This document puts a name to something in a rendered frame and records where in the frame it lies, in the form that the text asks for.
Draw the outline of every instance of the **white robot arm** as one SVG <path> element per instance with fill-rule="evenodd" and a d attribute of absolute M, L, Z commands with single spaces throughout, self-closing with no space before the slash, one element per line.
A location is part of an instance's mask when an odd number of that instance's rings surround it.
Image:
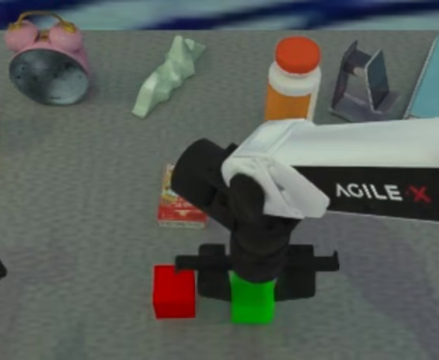
<path fill-rule="evenodd" d="M 224 181 L 252 177 L 264 214 L 320 218 L 326 211 L 439 221 L 439 118 L 259 126 L 222 164 Z"/>

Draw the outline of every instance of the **table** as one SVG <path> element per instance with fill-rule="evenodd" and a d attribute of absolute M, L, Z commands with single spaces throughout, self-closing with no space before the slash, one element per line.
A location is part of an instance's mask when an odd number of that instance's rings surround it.
<path fill-rule="evenodd" d="M 86 33 L 94 88 L 70 107 L 32 103 L 8 81 L 0 32 L 0 360 L 439 359 L 439 225 L 328 214 L 293 242 L 337 249 L 313 299 L 280 303 L 272 325 L 231 325 L 228 304 L 200 299 L 194 320 L 155 320 L 152 266 L 226 242 L 162 229 L 166 162 L 207 137 L 240 142 L 262 122 L 275 42 L 300 32 L 184 32 L 207 45 L 197 75 L 147 119 L 131 115 L 142 81 L 175 32 Z M 386 54 L 400 118 L 436 32 L 311 32 L 323 49 L 316 121 L 354 40 Z"/>

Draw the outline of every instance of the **green cube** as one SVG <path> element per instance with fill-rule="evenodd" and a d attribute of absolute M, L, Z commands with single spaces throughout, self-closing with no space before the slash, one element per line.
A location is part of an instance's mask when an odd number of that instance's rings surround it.
<path fill-rule="evenodd" d="M 235 324 L 267 324 L 274 318 L 275 281 L 250 283 L 230 273 L 231 321 Z"/>

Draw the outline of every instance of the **pink alarm clock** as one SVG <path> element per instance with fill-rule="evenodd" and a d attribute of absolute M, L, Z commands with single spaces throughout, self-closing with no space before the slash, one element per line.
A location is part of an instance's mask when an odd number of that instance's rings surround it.
<path fill-rule="evenodd" d="M 26 20 L 50 15 L 58 22 L 40 30 Z M 14 57 L 9 65 L 12 83 L 28 98 L 46 105 L 71 105 L 89 89 L 89 62 L 80 30 L 47 11 L 28 11 L 10 24 L 5 42 Z"/>

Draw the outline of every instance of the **orange bottle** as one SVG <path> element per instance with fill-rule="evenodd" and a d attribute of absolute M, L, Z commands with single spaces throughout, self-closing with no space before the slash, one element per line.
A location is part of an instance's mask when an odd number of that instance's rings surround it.
<path fill-rule="evenodd" d="M 269 67 L 265 120 L 312 121 L 321 81 L 320 48 L 303 36 L 286 37 Z"/>

